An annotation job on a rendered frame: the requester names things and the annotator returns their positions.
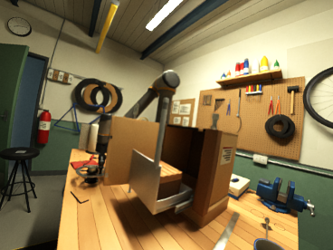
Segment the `tire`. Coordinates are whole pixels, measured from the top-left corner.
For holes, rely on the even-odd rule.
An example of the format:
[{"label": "tire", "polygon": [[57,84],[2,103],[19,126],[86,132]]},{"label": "tire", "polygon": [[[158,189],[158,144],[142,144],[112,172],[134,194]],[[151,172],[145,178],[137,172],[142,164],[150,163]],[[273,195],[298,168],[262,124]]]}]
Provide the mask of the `tire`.
[{"label": "tire", "polygon": [[311,79],[311,81],[308,83],[308,85],[305,87],[304,93],[303,93],[303,103],[304,108],[307,110],[309,115],[316,120],[317,122],[321,123],[322,125],[325,125],[326,127],[329,127],[333,129],[333,122],[326,120],[322,118],[320,115],[316,113],[316,111],[312,108],[309,96],[311,94],[312,88],[319,82],[321,82],[324,78],[327,78],[329,75],[333,74],[333,67],[326,69],[323,72],[320,72],[315,77]]}]

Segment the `stool leg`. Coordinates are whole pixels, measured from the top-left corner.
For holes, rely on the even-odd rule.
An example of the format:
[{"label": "stool leg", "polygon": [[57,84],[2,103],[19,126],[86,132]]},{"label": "stool leg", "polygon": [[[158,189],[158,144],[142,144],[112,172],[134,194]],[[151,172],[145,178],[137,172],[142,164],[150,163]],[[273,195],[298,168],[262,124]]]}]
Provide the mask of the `stool leg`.
[{"label": "stool leg", "polygon": [[1,207],[3,206],[4,199],[5,199],[5,195],[7,194],[7,190],[8,190],[9,184],[10,184],[10,182],[11,182],[11,180],[12,180],[12,177],[13,177],[13,174],[14,174],[14,169],[15,169],[16,163],[17,163],[17,161],[15,162],[15,165],[14,165],[14,168],[13,168],[13,170],[12,170],[11,176],[10,176],[10,178],[8,179],[7,185],[5,186],[5,192],[4,192],[4,195],[3,195],[3,197],[1,198],[1,202],[0,202],[0,209],[1,209]]},{"label": "stool leg", "polygon": [[30,181],[30,186],[32,188],[33,195],[34,195],[35,198],[37,198],[36,193],[34,192],[33,183],[32,183],[32,181],[30,179],[29,170],[28,170],[28,167],[26,166],[25,160],[23,160],[23,163],[24,163],[24,168],[25,168],[26,176],[28,177],[28,179]]},{"label": "stool leg", "polygon": [[25,185],[25,176],[24,176],[24,165],[21,162],[21,167],[22,167],[22,177],[24,179],[24,193],[25,193],[25,201],[26,201],[26,207],[28,207],[28,213],[30,213],[30,207],[29,207],[29,198],[28,198],[28,193],[26,192],[26,185]]},{"label": "stool leg", "polygon": [[17,169],[18,169],[18,160],[15,162],[15,165],[14,165],[14,171],[15,171],[15,173],[14,173],[14,177],[13,177],[13,181],[12,181],[12,186],[11,186],[11,190],[9,192],[9,197],[8,197],[7,201],[10,201],[10,199],[12,198],[13,186],[14,186],[14,182],[15,182],[15,178],[16,178]]}]

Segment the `pegboard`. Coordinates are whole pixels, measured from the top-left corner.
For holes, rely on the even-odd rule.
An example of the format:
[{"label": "pegboard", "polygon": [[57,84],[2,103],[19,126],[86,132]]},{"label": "pegboard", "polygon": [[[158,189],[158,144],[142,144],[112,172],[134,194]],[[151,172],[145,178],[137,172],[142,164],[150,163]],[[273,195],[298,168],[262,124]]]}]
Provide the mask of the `pegboard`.
[{"label": "pegboard", "polygon": [[[238,111],[239,90],[241,89],[241,106],[240,118],[242,126],[238,131],[237,149],[249,150],[265,155],[277,156],[286,159],[300,158],[300,145],[303,132],[303,92],[305,86],[305,78],[289,78],[266,82],[251,82],[249,84],[261,84],[262,94],[247,96],[246,84],[238,87],[228,86],[219,89],[200,91],[199,107],[196,119],[196,127],[200,129],[209,129],[212,124],[213,113],[219,114],[217,121],[217,129],[237,133],[240,128],[240,119],[236,116]],[[294,114],[290,115],[291,93],[287,88],[290,86],[299,86],[299,92],[295,92]],[[204,106],[204,95],[212,94],[212,105]],[[276,138],[267,134],[265,123],[272,115],[268,115],[270,100],[272,96],[273,111],[280,96],[281,114],[288,116],[295,123],[295,132],[286,139]],[[216,99],[225,98],[223,104],[214,111],[214,103]],[[231,101],[231,115],[226,115],[229,100]]]},{"label": "pegboard", "polygon": [[[179,112],[178,112],[178,114],[174,114],[173,113],[173,108],[174,108],[174,102],[175,101],[180,101],[180,105],[191,104],[190,114],[189,115],[181,115],[181,114],[179,114]],[[177,126],[183,126],[183,118],[188,117],[189,118],[188,127],[192,127],[193,113],[195,112],[195,98],[193,98],[193,99],[184,99],[184,100],[175,100],[175,101],[172,101],[169,124],[177,125]],[[178,118],[181,119],[180,124],[175,124],[174,123],[174,117],[178,117]]]}]

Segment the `wall socket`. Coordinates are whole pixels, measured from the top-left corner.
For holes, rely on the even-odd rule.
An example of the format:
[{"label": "wall socket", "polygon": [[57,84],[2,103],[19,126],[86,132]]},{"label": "wall socket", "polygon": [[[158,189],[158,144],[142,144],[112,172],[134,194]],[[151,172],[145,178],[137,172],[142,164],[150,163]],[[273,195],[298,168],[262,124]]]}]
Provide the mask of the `wall socket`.
[{"label": "wall socket", "polygon": [[253,162],[257,162],[257,163],[260,163],[260,164],[263,164],[263,165],[267,165],[267,160],[268,160],[268,157],[261,156],[261,155],[256,155],[256,154],[253,155]]}]

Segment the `workbench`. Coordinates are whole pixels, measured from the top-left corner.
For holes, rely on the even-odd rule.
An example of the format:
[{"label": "workbench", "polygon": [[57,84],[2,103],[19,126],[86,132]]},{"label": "workbench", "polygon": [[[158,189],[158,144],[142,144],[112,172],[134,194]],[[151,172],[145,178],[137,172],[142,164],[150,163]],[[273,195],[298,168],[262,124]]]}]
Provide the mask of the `workbench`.
[{"label": "workbench", "polygon": [[[73,149],[72,161],[87,160],[90,154]],[[80,204],[71,194],[80,200]],[[298,218],[270,211],[249,190],[239,201],[229,199],[228,208],[209,225],[199,228],[173,209],[152,216],[128,185],[104,186],[84,183],[71,164],[63,194],[58,250],[107,249],[213,249],[233,212],[240,217],[225,249],[253,249],[265,237],[264,218],[270,218],[269,239],[284,249],[298,249]]]}]

